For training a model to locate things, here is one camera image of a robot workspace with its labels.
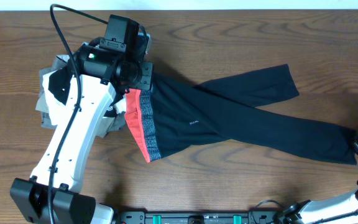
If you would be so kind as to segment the black leggings with red waistband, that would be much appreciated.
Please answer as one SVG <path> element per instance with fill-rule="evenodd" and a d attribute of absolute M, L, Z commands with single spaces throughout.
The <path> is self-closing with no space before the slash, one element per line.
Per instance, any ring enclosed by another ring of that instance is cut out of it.
<path fill-rule="evenodd" d="M 316 161 L 354 165 L 353 129 L 262 109 L 298 94 L 285 64 L 196 86 L 155 74 L 149 90 L 133 89 L 126 95 L 125 120 L 147 162 L 192 145 L 233 139 Z"/>

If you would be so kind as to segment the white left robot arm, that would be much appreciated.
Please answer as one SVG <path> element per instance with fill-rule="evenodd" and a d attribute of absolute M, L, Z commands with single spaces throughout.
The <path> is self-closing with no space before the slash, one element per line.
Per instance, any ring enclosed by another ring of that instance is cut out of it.
<path fill-rule="evenodd" d="M 61 120 L 27 180 L 10 195 L 29 223 L 114 223 L 113 208 L 81 194 L 86 161 L 108 107 L 130 89 L 149 90 L 153 65 L 144 60 L 150 37 L 142 25 L 111 15 L 98 45 L 69 55 L 70 88 Z"/>

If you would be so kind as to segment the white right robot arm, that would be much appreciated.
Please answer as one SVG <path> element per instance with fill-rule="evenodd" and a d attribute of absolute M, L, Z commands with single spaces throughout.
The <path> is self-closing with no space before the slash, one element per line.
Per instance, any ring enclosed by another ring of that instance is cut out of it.
<path fill-rule="evenodd" d="M 358 135 L 352 142 L 358 155 Z M 296 203 L 276 214 L 274 223 L 358 223 L 357 189 L 335 198 Z"/>

